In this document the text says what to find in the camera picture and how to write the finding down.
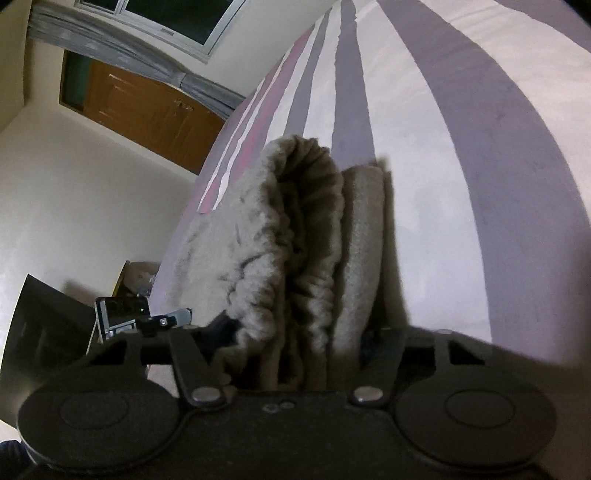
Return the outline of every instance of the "wooden door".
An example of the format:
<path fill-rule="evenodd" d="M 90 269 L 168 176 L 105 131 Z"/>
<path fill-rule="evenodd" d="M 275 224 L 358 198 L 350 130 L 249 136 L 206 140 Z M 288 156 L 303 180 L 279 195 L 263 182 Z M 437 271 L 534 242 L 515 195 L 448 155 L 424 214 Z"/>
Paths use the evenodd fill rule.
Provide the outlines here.
<path fill-rule="evenodd" d="M 84 115 L 198 174 L 224 121 L 155 80 L 94 61 Z"/>

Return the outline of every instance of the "wall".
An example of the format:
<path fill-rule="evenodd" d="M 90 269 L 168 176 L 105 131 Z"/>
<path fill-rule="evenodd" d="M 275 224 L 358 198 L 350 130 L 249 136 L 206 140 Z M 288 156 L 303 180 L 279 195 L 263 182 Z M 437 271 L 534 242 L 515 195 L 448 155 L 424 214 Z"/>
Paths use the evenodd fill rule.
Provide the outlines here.
<path fill-rule="evenodd" d="M 31 0 L 14 0 L 0 12 L 0 132 L 22 108 L 22 57 Z"/>
<path fill-rule="evenodd" d="M 58 106 L 62 51 L 35 47 L 29 101 L 0 132 L 0 353 L 28 273 L 87 303 L 111 294 L 125 260 L 161 260 L 194 178 Z"/>
<path fill-rule="evenodd" d="M 51 1 L 68 7 L 74 5 L 74 0 Z M 208 64 L 133 27 L 94 16 L 156 46 L 191 72 L 246 96 L 334 1 L 246 0 L 213 50 Z"/>

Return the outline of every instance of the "beige blanket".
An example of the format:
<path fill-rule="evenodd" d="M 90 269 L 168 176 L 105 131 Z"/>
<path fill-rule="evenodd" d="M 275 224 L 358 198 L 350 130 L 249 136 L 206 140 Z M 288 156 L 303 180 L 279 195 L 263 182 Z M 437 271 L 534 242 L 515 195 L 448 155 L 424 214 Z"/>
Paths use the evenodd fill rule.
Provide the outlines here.
<path fill-rule="evenodd" d="M 327 149 L 282 137 L 189 228 L 167 307 L 192 308 L 194 325 L 223 310 L 240 320 L 237 344 L 212 362 L 239 385 L 323 390 L 358 369 L 379 279 L 384 189 L 378 167 L 344 175 L 347 199 Z M 151 378 L 167 383 L 161 372 Z"/>

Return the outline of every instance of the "small camera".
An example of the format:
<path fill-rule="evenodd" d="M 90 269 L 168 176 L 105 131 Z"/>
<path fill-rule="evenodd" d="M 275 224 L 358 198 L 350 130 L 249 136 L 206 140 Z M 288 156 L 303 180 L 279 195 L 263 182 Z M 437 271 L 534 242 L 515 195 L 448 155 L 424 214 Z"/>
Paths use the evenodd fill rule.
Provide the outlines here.
<path fill-rule="evenodd" d="M 99 297 L 95 312 L 102 342 L 118 333 L 136 330 L 137 321 L 150 317 L 146 297 Z"/>

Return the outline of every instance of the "gray curtain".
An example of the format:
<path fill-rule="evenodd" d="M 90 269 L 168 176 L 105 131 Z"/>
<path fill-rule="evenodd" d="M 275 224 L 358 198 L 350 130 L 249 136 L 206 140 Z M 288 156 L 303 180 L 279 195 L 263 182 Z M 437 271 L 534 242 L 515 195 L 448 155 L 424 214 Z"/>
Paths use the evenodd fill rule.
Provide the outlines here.
<path fill-rule="evenodd" d="M 179 87 L 223 119 L 244 100 L 236 92 L 187 72 L 176 60 L 124 30 L 72 8 L 35 3 L 27 36 Z"/>

